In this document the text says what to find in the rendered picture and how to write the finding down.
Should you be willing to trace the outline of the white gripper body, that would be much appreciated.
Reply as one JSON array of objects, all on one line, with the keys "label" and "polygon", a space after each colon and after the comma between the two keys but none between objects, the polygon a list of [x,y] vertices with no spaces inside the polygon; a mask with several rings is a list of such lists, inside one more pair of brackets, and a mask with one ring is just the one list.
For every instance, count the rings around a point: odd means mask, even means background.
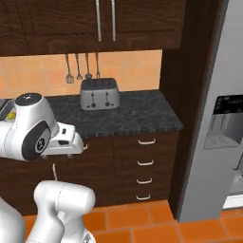
[{"label": "white gripper body", "polygon": [[53,138],[47,149],[43,152],[44,156],[54,155],[77,155],[84,150],[84,143],[80,135],[75,132],[72,140],[61,140],[58,137]]}]

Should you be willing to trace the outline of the dark wood base cupboard door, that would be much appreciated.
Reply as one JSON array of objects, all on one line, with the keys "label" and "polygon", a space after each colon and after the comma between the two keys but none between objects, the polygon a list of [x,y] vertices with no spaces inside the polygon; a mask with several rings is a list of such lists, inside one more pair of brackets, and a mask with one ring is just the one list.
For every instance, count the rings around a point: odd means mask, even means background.
[{"label": "dark wood base cupboard door", "polygon": [[116,189],[114,165],[109,156],[75,155],[56,156],[57,178],[60,181],[80,184],[91,188],[96,195],[96,207],[114,205],[116,202]]}]

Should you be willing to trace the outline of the silver four-slot toaster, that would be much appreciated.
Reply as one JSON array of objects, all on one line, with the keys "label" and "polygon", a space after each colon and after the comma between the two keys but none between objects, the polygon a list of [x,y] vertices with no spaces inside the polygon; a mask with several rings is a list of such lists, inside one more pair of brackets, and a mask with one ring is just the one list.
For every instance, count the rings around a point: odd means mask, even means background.
[{"label": "silver four-slot toaster", "polygon": [[84,80],[81,84],[82,110],[115,109],[120,106],[120,92],[114,78]]}]

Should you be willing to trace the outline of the hanging metal slotted spatula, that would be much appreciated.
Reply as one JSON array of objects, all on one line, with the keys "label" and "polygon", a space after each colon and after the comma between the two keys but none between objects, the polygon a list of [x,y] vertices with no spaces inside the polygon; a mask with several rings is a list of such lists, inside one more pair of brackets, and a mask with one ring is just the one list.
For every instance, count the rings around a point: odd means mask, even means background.
[{"label": "hanging metal slotted spatula", "polygon": [[73,84],[74,83],[74,77],[71,75],[71,72],[70,72],[68,55],[65,56],[65,61],[66,61],[66,65],[67,65],[67,75],[66,75],[65,80],[68,84]]}]

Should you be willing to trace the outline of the hanging metal ladle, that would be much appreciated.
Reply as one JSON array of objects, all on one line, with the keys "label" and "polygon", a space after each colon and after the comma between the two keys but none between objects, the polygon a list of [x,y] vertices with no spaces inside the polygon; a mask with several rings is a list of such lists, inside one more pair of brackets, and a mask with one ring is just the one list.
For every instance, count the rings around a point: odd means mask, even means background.
[{"label": "hanging metal ladle", "polygon": [[89,59],[88,59],[88,53],[85,54],[85,61],[86,61],[86,74],[85,74],[85,78],[87,80],[91,80],[92,79],[92,74],[89,71]]}]

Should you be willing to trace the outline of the hanging metal fork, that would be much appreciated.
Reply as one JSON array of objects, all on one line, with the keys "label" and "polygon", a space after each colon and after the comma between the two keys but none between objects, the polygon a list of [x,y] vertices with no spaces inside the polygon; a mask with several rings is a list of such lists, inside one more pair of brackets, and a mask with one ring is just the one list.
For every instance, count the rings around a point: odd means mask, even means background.
[{"label": "hanging metal fork", "polygon": [[95,58],[96,58],[97,79],[100,79],[101,74],[100,74],[100,70],[99,70],[99,53],[98,52],[95,53]]}]

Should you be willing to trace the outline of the dark wood drawer front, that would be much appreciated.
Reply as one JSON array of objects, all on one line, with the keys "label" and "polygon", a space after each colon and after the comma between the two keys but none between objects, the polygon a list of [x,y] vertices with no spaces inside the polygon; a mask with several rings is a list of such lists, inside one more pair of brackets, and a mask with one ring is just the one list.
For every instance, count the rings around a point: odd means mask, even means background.
[{"label": "dark wood drawer front", "polygon": [[[154,160],[150,166],[139,166],[137,161],[149,162]],[[174,165],[174,156],[166,153],[161,154],[122,154],[114,157],[115,168],[120,173],[152,171],[152,170],[171,170]]]},{"label": "dark wood drawer front", "polygon": [[[136,179],[138,180],[148,180],[149,178],[153,179],[153,182],[150,184],[138,184]],[[119,173],[116,174],[116,183],[119,188],[125,189],[133,189],[133,188],[146,188],[159,187],[162,190],[167,190],[170,187],[171,177],[164,174],[157,173]]]},{"label": "dark wood drawer front", "polygon": [[[140,145],[138,140],[148,141],[156,139],[155,144]],[[136,135],[125,135],[114,138],[114,149],[117,154],[154,154],[175,150],[178,142],[178,131],[167,131],[157,133],[142,133]]]},{"label": "dark wood drawer front", "polygon": [[[137,196],[148,196],[151,195],[151,198],[148,200],[137,200]],[[140,202],[147,202],[147,201],[156,201],[156,200],[164,200],[167,199],[169,196],[168,192],[164,192],[162,190],[145,190],[145,191],[122,191],[119,190],[117,192],[117,202],[119,204],[126,204],[126,203],[140,203]]]}]

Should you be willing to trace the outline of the dark wood tall side panel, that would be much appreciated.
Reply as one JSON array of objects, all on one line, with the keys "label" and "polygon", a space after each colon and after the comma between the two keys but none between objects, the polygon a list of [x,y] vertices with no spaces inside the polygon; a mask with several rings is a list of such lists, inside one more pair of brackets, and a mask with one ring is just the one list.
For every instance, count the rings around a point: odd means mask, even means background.
[{"label": "dark wood tall side panel", "polygon": [[187,0],[181,45],[162,54],[159,90],[183,129],[178,136],[169,205],[179,217],[199,110],[229,0]]}]

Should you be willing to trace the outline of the grey fridge with dispenser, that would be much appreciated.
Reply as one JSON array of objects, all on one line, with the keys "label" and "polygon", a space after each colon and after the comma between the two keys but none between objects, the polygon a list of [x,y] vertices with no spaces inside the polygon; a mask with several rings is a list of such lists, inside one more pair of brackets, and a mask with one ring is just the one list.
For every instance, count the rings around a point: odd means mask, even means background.
[{"label": "grey fridge with dispenser", "polygon": [[179,201],[180,223],[217,218],[243,194],[234,178],[243,176],[243,0],[223,0],[206,72],[189,165]]}]

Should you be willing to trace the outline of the dark wood wall cupboard door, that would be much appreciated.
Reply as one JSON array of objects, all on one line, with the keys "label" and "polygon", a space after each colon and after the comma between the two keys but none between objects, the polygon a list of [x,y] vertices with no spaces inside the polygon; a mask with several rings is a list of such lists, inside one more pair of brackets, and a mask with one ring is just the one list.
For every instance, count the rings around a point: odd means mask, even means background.
[{"label": "dark wood wall cupboard door", "polygon": [[1,57],[98,47],[96,0],[0,0]]},{"label": "dark wood wall cupboard door", "polygon": [[180,47],[186,0],[115,0],[116,41],[111,0],[103,0],[105,41],[112,50]]}]

